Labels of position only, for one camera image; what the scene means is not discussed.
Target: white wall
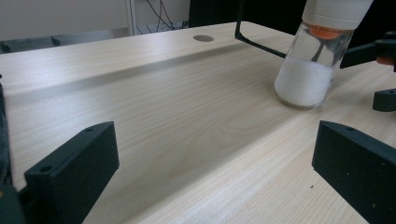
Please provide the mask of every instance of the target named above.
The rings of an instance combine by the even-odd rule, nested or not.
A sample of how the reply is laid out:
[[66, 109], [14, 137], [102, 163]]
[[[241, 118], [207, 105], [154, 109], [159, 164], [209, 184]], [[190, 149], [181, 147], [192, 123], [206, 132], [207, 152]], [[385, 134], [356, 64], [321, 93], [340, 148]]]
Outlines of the white wall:
[[130, 27], [129, 0], [0, 0], [0, 40]]
[[[154, 9], [160, 14], [160, 0], [149, 0]], [[188, 21], [190, 0], [163, 0], [166, 12], [171, 22]], [[158, 17], [154, 14], [146, 0], [134, 0], [134, 25], [156, 24]], [[168, 22], [163, 11], [162, 19]]]

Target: orange lid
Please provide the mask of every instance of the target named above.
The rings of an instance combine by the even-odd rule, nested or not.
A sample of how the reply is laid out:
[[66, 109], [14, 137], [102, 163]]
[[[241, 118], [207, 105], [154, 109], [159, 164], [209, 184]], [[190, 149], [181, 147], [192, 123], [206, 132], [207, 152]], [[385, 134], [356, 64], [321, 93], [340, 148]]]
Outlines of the orange lid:
[[396, 61], [393, 58], [378, 57], [376, 61], [385, 65], [396, 65]]
[[310, 25], [309, 33], [312, 36], [322, 38], [322, 39], [334, 39], [340, 34], [340, 31], [322, 27], [322, 26]]

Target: glass jar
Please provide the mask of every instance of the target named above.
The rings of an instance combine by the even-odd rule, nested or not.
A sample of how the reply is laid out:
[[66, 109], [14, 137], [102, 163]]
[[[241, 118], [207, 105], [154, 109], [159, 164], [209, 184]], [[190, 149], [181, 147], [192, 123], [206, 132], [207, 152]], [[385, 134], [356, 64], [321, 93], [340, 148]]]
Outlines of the glass jar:
[[352, 35], [303, 21], [275, 81], [279, 100], [303, 109], [321, 105]]

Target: table surface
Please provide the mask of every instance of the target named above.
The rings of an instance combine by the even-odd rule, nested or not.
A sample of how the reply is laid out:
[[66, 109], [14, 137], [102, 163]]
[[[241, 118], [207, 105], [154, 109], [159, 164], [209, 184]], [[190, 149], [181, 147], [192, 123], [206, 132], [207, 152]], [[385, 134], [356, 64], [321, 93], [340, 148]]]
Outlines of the table surface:
[[[115, 173], [84, 223], [366, 223], [312, 168], [320, 120], [396, 146], [396, 114], [371, 109], [392, 67], [340, 70], [313, 110], [282, 105], [283, 59], [235, 23], [0, 55], [15, 187], [72, 136], [114, 120]], [[293, 36], [244, 22], [286, 52]], [[195, 35], [210, 35], [199, 42]]]

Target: black clamp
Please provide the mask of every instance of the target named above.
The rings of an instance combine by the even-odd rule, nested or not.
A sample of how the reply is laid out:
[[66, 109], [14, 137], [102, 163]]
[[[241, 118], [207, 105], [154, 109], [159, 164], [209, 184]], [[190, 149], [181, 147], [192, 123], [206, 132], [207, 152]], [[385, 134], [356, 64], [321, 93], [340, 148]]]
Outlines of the black clamp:
[[396, 111], [396, 89], [376, 91], [374, 94], [373, 109], [381, 112]]
[[396, 223], [396, 148], [322, 120], [312, 166], [370, 223]]
[[392, 58], [396, 62], [396, 31], [386, 32], [383, 39], [376, 40], [374, 43], [348, 49], [340, 68], [375, 61], [377, 57]]
[[20, 192], [0, 183], [1, 223], [82, 223], [119, 166], [114, 123], [93, 125], [26, 171]]

